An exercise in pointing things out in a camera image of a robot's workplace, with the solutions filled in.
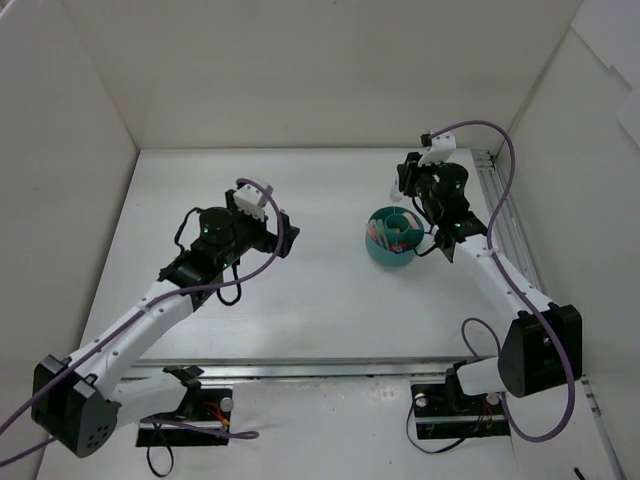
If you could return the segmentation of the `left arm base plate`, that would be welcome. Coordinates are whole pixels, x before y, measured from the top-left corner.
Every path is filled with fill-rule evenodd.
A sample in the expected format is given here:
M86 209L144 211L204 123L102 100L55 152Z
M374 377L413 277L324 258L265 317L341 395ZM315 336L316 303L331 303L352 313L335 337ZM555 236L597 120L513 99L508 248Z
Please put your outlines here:
M201 428L227 430L231 423L233 390L229 386L209 386L200 390L191 403L175 412L161 414L160 418L187 423ZM159 431L151 423L137 427L135 446L187 448L227 446L229 440L184 427L158 424Z

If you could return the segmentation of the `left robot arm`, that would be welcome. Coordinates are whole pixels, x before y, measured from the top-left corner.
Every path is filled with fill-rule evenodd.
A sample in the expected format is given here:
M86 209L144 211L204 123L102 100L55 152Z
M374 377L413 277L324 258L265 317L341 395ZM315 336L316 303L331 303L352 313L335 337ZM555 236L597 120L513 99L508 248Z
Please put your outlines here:
M241 178L223 207L196 209L198 237L166 267L137 303L92 343L63 359L45 357L34 370L31 418L79 458L100 449L120 427L157 413L191 418L199 409L195 369L167 367L145 380L124 375L165 333L193 315L216 292L238 286L227 269L250 250L269 263L286 257L300 230L275 209L276 232L267 227L275 207L271 185Z

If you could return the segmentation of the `small clear blue bottle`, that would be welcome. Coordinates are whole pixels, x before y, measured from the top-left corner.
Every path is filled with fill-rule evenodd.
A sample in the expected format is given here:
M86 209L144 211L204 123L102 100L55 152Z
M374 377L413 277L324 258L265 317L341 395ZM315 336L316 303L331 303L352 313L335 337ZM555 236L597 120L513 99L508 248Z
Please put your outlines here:
M403 194L399 189L399 178L396 177L393 181L390 193L389 193L389 199L392 202L400 202L403 198Z

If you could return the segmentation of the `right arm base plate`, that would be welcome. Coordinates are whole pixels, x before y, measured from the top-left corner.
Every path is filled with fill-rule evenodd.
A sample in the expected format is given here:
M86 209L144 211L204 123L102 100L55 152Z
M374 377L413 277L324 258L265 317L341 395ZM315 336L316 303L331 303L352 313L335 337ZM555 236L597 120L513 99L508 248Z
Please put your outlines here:
M511 429L500 401L465 395L458 382L412 383L409 425L418 440L509 437Z

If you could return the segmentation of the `teal round desk organizer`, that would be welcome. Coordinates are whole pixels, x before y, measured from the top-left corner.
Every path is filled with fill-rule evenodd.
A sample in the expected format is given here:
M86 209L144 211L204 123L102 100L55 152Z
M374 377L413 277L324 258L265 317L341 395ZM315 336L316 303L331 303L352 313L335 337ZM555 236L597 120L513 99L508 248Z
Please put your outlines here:
M371 214L365 225L365 248L384 267L403 267L416 257L426 231L416 213L387 206Z

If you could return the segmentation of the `pink eraser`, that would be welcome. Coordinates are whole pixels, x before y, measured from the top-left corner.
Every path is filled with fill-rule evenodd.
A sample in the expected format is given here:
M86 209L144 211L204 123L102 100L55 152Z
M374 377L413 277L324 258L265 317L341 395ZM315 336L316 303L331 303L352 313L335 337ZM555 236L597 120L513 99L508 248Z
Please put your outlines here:
M410 212L405 212L404 216L409 221L409 224L411 225L412 229L419 229L420 228L417 220L415 219L415 217Z

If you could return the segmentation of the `orange yellow highlighter pack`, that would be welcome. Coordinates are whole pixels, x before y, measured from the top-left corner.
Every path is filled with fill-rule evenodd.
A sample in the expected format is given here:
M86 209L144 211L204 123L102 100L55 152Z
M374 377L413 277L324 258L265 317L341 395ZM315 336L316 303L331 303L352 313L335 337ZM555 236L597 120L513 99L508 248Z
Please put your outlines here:
M380 219L371 219L368 222L368 231L372 240L381 248L389 250L389 241L385 233L384 223Z

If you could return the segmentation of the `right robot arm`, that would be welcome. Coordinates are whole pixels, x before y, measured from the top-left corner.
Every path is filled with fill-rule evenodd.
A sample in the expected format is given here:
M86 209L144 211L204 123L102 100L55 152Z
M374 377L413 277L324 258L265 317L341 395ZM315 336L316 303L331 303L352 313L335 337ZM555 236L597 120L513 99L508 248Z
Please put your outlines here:
M560 306L533 287L498 249L465 196L468 178L461 165L427 163L411 152L395 182L435 227L436 248L467 272L509 323L496 356L458 367L457 378L444 384L444 403L464 412L480 394L523 398L560 385L573 389L582 374L582 318L574 306Z

